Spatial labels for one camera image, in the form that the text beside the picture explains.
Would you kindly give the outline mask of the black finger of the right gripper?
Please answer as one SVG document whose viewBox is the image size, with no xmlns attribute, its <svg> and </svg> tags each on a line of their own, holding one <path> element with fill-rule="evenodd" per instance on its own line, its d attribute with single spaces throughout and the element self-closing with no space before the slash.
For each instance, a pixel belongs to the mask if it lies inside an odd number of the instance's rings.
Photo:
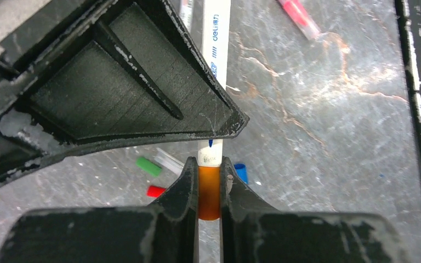
<svg viewBox="0 0 421 263">
<path fill-rule="evenodd" d="M 0 44 L 0 187 L 68 156 L 234 138 L 249 121 L 170 1 L 50 1 Z"/>
</svg>

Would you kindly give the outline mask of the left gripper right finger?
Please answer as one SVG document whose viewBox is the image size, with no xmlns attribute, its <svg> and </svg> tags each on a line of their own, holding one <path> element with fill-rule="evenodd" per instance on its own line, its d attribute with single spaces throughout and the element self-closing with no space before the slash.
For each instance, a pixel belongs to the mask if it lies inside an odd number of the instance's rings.
<svg viewBox="0 0 421 263">
<path fill-rule="evenodd" d="M 220 166 L 222 262 L 410 262 L 402 239 L 377 214 L 281 211 L 224 157 Z"/>
</svg>

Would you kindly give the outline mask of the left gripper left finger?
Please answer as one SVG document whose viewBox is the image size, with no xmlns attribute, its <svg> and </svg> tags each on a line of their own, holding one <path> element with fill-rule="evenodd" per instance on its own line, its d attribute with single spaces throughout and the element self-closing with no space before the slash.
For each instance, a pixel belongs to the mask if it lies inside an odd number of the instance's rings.
<svg viewBox="0 0 421 263">
<path fill-rule="evenodd" d="M 198 262 L 198 167 L 146 206 L 31 210 L 0 248 L 0 262 Z"/>
</svg>

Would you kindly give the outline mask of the red thin pen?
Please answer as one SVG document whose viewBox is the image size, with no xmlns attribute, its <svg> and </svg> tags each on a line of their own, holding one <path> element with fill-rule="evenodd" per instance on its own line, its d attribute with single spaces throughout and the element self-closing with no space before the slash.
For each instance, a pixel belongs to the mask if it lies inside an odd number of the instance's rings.
<svg viewBox="0 0 421 263">
<path fill-rule="evenodd" d="M 321 30 L 299 0 L 278 0 L 278 2 L 307 39 L 315 39 L 321 34 Z"/>
</svg>

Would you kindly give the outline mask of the red marker cap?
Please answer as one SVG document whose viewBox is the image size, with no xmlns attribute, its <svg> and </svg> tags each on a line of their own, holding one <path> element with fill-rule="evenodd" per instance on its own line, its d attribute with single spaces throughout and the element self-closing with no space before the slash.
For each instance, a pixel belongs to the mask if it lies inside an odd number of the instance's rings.
<svg viewBox="0 0 421 263">
<path fill-rule="evenodd" d="M 150 185 L 146 191 L 146 195 L 151 198 L 157 198 L 166 191 L 166 188 Z"/>
</svg>

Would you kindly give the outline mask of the blue marker cap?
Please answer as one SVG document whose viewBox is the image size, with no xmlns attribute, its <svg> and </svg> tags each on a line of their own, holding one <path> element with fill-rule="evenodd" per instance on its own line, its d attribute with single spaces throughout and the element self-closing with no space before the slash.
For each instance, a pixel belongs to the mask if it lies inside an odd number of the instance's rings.
<svg viewBox="0 0 421 263">
<path fill-rule="evenodd" d="M 243 163 L 234 164 L 237 176 L 245 183 L 248 184 L 248 175 L 246 165 Z"/>
</svg>

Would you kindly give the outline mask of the light green marker cap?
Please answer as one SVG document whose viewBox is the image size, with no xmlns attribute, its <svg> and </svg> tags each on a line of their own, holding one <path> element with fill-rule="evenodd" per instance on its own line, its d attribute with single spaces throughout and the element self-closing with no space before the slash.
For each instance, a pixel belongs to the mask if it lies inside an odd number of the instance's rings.
<svg viewBox="0 0 421 263">
<path fill-rule="evenodd" d="M 162 168 L 145 157 L 139 157 L 135 163 L 141 170 L 153 177 L 157 177 L 162 172 Z"/>
</svg>

